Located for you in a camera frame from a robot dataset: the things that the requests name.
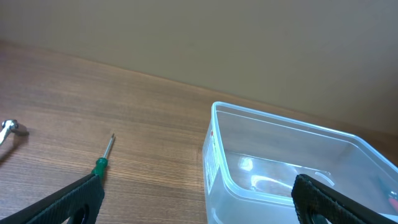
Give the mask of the small silver wrench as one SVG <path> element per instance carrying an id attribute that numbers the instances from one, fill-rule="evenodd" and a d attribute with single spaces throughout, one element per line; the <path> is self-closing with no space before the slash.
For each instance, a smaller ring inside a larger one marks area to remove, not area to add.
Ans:
<path id="1" fill-rule="evenodd" d="M 2 130 L 0 133 L 0 145 L 4 143 L 8 135 L 10 135 L 15 130 L 18 130 L 19 123 L 15 119 L 9 119 L 2 122 Z"/>

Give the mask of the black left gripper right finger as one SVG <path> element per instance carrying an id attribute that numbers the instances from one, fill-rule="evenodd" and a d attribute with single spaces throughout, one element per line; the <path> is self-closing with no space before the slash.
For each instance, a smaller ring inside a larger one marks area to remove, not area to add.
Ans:
<path id="1" fill-rule="evenodd" d="M 291 196 L 301 224 L 394 223 L 306 174 L 296 176 Z"/>

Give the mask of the red handled cutting pliers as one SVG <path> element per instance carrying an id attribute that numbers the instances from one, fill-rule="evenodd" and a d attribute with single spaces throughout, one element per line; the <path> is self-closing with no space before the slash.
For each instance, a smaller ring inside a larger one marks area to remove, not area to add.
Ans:
<path id="1" fill-rule="evenodd" d="M 395 212 L 397 212 L 397 191 L 387 185 L 380 177 L 378 177 L 377 180 L 390 206 L 394 209 Z"/>

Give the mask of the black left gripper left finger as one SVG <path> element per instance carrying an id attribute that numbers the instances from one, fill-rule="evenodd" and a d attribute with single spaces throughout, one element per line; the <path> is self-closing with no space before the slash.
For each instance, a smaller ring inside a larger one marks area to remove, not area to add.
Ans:
<path id="1" fill-rule="evenodd" d="M 2 224 L 96 222 L 104 199 L 101 178 L 89 174 L 42 200 L 1 220 Z"/>

